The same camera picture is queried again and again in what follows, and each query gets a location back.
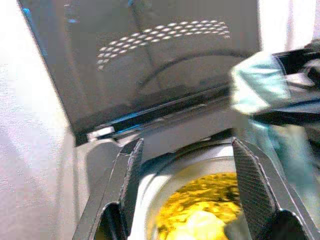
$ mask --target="melted butter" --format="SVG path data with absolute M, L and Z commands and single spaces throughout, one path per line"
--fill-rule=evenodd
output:
M 224 225 L 242 212 L 235 173 L 193 180 L 161 207 L 158 240 L 227 240 Z

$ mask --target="food mixture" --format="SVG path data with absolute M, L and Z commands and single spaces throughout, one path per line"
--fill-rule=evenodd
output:
M 225 224 L 242 212 L 236 173 L 217 173 L 189 182 L 161 207 L 158 240 L 228 240 Z

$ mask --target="open lid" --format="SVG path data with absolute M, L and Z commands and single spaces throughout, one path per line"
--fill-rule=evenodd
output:
M 20 1 L 76 136 L 199 104 L 259 50 L 256 0 Z

